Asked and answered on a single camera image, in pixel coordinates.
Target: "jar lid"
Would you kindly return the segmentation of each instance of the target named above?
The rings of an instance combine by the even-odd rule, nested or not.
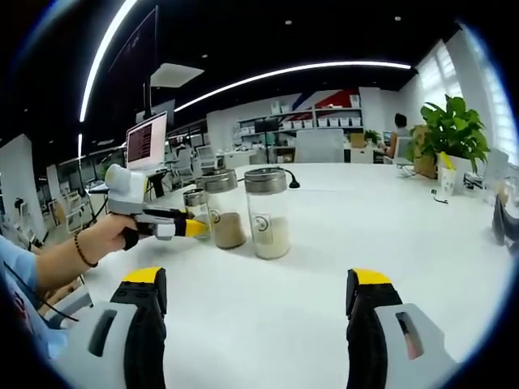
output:
[[[247,193],[273,195],[286,190],[285,171],[279,168],[262,168],[245,172]]]
[[[205,190],[195,188],[184,192],[184,205],[186,207],[196,207],[197,205],[205,204],[207,196]]]
[[[222,193],[238,187],[234,169],[220,169],[202,176],[202,184],[208,193]]]

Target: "window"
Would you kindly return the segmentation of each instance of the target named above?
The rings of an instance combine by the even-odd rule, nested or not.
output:
[[[517,127],[503,84],[476,36],[474,36],[468,28],[464,28],[464,30],[467,32],[470,48],[473,50],[474,57],[479,64],[487,92],[492,119],[494,145],[502,152],[508,154],[508,162],[512,165],[519,166]]]
[[[424,93],[424,101],[445,108],[445,95],[461,96],[453,60],[444,42],[438,45],[418,65],[418,75]]]

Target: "glass jar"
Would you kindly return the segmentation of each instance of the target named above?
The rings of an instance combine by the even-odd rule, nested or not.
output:
[[[214,242],[221,249],[241,246],[247,239],[238,205],[238,181],[232,169],[221,169],[202,176],[208,193],[208,207]]]
[[[195,188],[184,192],[184,206],[186,207],[186,211],[193,215],[193,220],[201,221],[208,226],[211,224],[205,190]],[[196,238],[200,240],[209,239],[210,237],[211,231],[209,229],[206,233],[196,236]]]
[[[245,190],[255,254],[280,258],[290,250],[285,171],[255,169],[245,173]]]

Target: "paper cup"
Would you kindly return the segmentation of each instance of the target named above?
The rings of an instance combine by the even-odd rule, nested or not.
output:
[[[441,168],[441,191],[444,196],[452,196],[456,184],[456,170]]]

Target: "human hand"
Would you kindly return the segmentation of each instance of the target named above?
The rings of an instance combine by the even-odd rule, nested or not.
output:
[[[109,214],[93,226],[81,231],[78,243],[85,257],[97,262],[108,253],[122,250],[126,241],[121,232],[128,227],[137,230],[135,220],[128,216]]]

